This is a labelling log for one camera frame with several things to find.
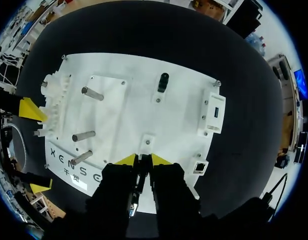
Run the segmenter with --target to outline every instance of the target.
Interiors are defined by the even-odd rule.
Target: cable
[[[275,213],[276,213],[276,211],[277,211],[277,208],[278,208],[278,206],[279,206],[280,200],[282,199],[282,196],[283,196],[283,193],[284,193],[284,190],[285,190],[285,187],[286,187],[286,183],[287,183],[287,177],[288,177],[288,174],[285,173],[285,174],[282,176],[282,178],[279,180],[279,182],[274,186],[274,188],[269,192],[269,194],[272,194],[272,193],[276,190],[276,188],[279,186],[279,184],[283,181],[283,179],[285,179],[282,192],[281,192],[281,194],[280,194],[280,196],[279,196],[277,205],[276,205],[275,210],[274,210],[274,212],[273,212],[273,218],[274,218]]]
[[[278,181],[278,183],[273,187],[273,189],[269,192],[269,194],[273,194],[273,192],[276,190],[276,188],[279,186],[279,184],[284,180],[284,178],[287,179],[287,173],[285,173],[282,178]]]
[[[11,123],[7,123],[5,125],[3,125],[3,128],[6,128],[6,127],[12,127],[12,128],[15,128],[16,131],[18,132],[19,136],[20,136],[20,139],[22,141],[22,144],[23,144],[23,148],[24,148],[24,166],[23,166],[23,169],[25,169],[26,167],[26,156],[27,156],[27,151],[26,151],[26,147],[25,147],[25,142],[24,142],[24,139],[23,139],[23,135],[22,133],[20,132],[19,128],[15,125],[15,124],[11,124]]]

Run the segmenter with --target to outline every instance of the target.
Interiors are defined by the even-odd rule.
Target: white bracket
[[[207,137],[210,132],[217,134],[222,132],[225,105],[224,96],[204,90],[197,130],[199,136]]]
[[[138,151],[138,155],[141,158],[141,155],[149,155],[152,154],[152,149],[154,146],[154,141],[155,141],[155,137],[153,135],[150,134],[144,134],[141,142],[140,142],[140,147],[139,147],[139,151]]]

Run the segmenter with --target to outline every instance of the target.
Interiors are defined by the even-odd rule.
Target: metal peg
[[[74,142],[79,142],[87,138],[91,138],[96,136],[96,133],[94,131],[87,131],[79,134],[73,134],[72,139]]]
[[[82,88],[82,94],[89,96],[92,99],[96,99],[96,100],[100,100],[100,101],[104,100],[104,95],[99,94],[99,93],[93,91],[92,89],[89,89],[86,86]]]
[[[45,81],[42,82],[42,84],[41,84],[40,86],[42,86],[42,87],[44,87],[44,88],[47,87],[47,82],[45,82]]]
[[[215,81],[213,84],[214,87],[220,87],[221,85],[222,83],[219,80]]]
[[[82,155],[79,155],[79,156],[73,158],[70,162],[75,166],[75,165],[79,164],[80,162],[88,159],[90,156],[93,156],[93,152],[91,150],[83,153]]]

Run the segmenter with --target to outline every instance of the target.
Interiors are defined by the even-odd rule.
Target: box
[[[204,15],[220,21],[225,14],[224,7],[212,0],[194,0],[194,9]]]

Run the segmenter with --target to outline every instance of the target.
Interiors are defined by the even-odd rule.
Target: black cable
[[[283,190],[282,190],[282,192],[281,192],[281,194],[280,194],[280,197],[279,197],[279,199],[278,199],[277,205],[276,205],[275,210],[274,210],[274,212],[273,212],[273,218],[274,218],[274,216],[275,216],[275,213],[276,213],[276,210],[277,210],[278,205],[279,205],[279,203],[280,203],[280,200],[282,199],[282,196],[283,196],[283,193],[284,193],[284,190],[285,190],[285,187],[286,187],[286,183],[287,183],[287,176],[288,176],[287,173],[284,174],[284,175],[282,176],[282,178],[279,180],[279,182],[278,182],[278,183],[274,186],[274,188],[269,192],[269,194],[272,194],[272,193],[276,190],[276,188],[279,186],[279,184],[283,181],[283,179],[285,178]]]
[[[276,188],[279,186],[279,184],[283,181],[283,179],[287,179],[287,173],[285,173],[282,178],[279,180],[279,182],[273,187],[273,189],[269,192],[269,194],[273,194],[273,192],[276,190]]]

